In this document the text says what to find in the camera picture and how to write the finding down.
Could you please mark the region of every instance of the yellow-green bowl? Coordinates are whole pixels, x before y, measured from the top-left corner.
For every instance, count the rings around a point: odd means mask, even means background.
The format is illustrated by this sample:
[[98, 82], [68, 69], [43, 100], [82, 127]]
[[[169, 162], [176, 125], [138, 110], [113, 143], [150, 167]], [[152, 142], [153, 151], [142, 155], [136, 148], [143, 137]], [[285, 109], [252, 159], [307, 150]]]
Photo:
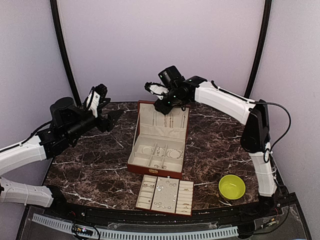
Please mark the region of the yellow-green bowl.
[[219, 191], [228, 200], [241, 198], [246, 192], [244, 181], [236, 175], [226, 175], [219, 181]]

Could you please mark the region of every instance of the red jewelry box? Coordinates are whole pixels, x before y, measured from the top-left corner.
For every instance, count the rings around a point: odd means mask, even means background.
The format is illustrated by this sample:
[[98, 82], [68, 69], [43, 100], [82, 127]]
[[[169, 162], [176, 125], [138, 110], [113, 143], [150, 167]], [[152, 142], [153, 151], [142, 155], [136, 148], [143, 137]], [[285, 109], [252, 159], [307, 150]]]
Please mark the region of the red jewelry box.
[[190, 108], [174, 107], [167, 115], [152, 101], [138, 102], [138, 137], [127, 168], [136, 174], [182, 178]]

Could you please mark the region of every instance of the wire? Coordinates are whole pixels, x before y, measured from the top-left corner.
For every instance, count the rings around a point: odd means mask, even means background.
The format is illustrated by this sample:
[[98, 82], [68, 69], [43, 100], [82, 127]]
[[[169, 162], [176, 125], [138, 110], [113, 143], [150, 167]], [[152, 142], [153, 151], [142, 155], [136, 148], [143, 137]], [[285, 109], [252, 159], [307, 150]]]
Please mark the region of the wire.
[[276, 217], [275, 218], [277, 218], [279, 216], [279, 211], [278, 211], [278, 209], [276, 207], [274, 208], [274, 210], [276, 211]]
[[76, 231], [73, 232], [73, 234], [75, 235], [75, 238], [76, 238], [76, 239], [79, 239], [79, 240], [83, 240], [83, 239], [84, 239], [83, 237], [79, 236]]
[[277, 107], [280, 107], [282, 108], [283, 110], [285, 110], [286, 114], [288, 115], [288, 118], [289, 118], [289, 125], [286, 129], [286, 131], [272, 144], [271, 148], [267, 148], [264, 153], [263, 153], [263, 161], [265, 163], [268, 163], [269, 160], [270, 160], [270, 154], [269, 154], [269, 157], [268, 159], [266, 160], [266, 152], [268, 151], [269, 153], [271, 153], [272, 149], [274, 148], [274, 146], [289, 132], [290, 128], [291, 128], [291, 123], [292, 123], [292, 120], [291, 120], [291, 115], [289, 113], [289, 111], [282, 105], [278, 104], [278, 103], [274, 103], [274, 102], [250, 102], [251, 104], [259, 104], [259, 105], [274, 105], [274, 106], [277, 106]]
[[284, 187], [285, 190], [286, 190], [286, 192], [287, 192], [288, 211], [287, 211], [287, 213], [286, 213], [286, 215], [285, 215], [284, 220], [283, 220], [277, 227], [275, 227], [274, 229], [272, 229], [272, 230], [270, 230], [270, 231], [256, 232], [256, 231], [261, 230], [261, 229], [256, 229], [256, 230], [251, 231], [251, 232], [239, 232], [239, 234], [241, 234], [241, 235], [264, 235], [264, 234], [270, 234], [270, 233], [274, 232], [275, 230], [277, 230], [278, 228], [280, 228], [280, 227], [286, 222], [286, 220], [287, 220], [287, 218], [288, 218], [288, 216], [289, 216], [289, 213], [290, 213], [290, 205], [291, 205], [291, 203], [290, 203], [290, 196], [289, 196], [289, 190], [288, 190], [287, 186], [285, 186], [285, 185], [278, 185], [278, 187], [279, 187], [279, 188], [280, 188], [280, 187]]
[[16, 144], [16, 145], [13, 145], [13, 146], [9, 146], [9, 147], [7, 147], [7, 148], [4, 148], [4, 149], [0, 150], [0, 153], [3, 153], [3, 152], [5, 152], [5, 151], [8, 151], [8, 150], [10, 150], [10, 149], [14, 149], [14, 148], [16, 148], [16, 147], [19, 147], [19, 146], [25, 144], [25, 143], [28, 142], [34, 135], [36, 135], [36, 133], [37, 133], [40, 129], [42, 129], [44, 126], [50, 124], [51, 122], [52, 122], [52, 121], [48, 121], [48, 122], [42, 124], [42, 125], [39, 126], [36, 130], [34, 130], [26, 140], [22, 141], [20, 144]]
[[86, 221], [82, 221], [82, 220], [77, 219], [77, 215], [76, 215], [76, 213], [75, 213], [74, 211], [70, 211], [67, 216], [63, 216], [63, 215], [61, 215], [60, 213], [56, 212], [55, 210], [52, 210], [52, 209], [50, 209], [50, 208], [49, 208], [48, 210], [51, 211], [51, 212], [53, 212], [53, 213], [55, 213], [55, 214], [57, 214], [58, 216], [60, 216], [60, 217], [63, 218], [63, 219], [65, 219], [69, 214], [72, 214], [72, 215], [75, 217], [75, 220], [72, 220], [72, 224], [73, 224], [73, 225], [75, 225], [74, 222], [79, 222], [79, 223], [83, 223], [83, 224], [89, 225], [91, 228], [93, 228], [93, 229], [96, 231], [96, 234], [98, 235], [98, 239], [97, 239], [97, 240], [100, 240], [100, 239], [101, 239], [101, 234], [100, 234], [99, 230], [96, 228], [96, 226], [94, 226], [93, 224], [91, 224], [91, 223], [89, 223], [89, 222], [86, 222]]
[[91, 97], [90, 97], [89, 104], [87, 105], [88, 97], [85, 98], [84, 103], [83, 103], [83, 107], [84, 107], [85, 112], [87, 112], [89, 110], [89, 108], [92, 104], [92, 101], [94, 100], [94, 95], [95, 95], [95, 87], [94, 86], [91, 88], [90, 93], [91, 93]]

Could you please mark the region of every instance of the jewelry box lid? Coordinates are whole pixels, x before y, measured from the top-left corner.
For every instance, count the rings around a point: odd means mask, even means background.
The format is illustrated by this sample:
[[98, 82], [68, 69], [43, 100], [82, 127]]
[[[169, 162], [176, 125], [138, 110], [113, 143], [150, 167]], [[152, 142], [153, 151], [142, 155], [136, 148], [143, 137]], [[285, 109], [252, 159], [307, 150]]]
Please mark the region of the jewelry box lid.
[[189, 112], [188, 106], [182, 110], [174, 107], [167, 115], [156, 111], [152, 101], [138, 102], [138, 134], [186, 140]]

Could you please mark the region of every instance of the jewelry compartment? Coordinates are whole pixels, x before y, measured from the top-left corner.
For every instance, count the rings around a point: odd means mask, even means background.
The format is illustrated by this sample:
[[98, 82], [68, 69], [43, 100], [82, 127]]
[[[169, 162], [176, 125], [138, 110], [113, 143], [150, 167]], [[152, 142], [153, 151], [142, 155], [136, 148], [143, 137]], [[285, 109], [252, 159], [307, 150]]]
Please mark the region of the jewelry compartment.
[[139, 137], [133, 148], [133, 152], [152, 155], [157, 141], [153, 138]]
[[150, 209], [152, 199], [155, 193], [157, 177], [144, 175], [139, 196], [136, 202], [136, 207], [139, 209]]
[[151, 161], [148, 166], [154, 169], [163, 169], [163, 157], [151, 156]]
[[193, 189], [192, 181], [144, 175], [136, 207], [191, 216]]
[[129, 158], [128, 163], [137, 166], [148, 166], [151, 159], [151, 155], [139, 153], [139, 152], [132, 152]]
[[162, 163], [162, 166], [163, 166], [162, 168], [165, 168], [168, 171], [181, 172], [182, 165], [183, 165], [182, 158], [176, 159], [176, 158], [164, 157], [163, 163]]

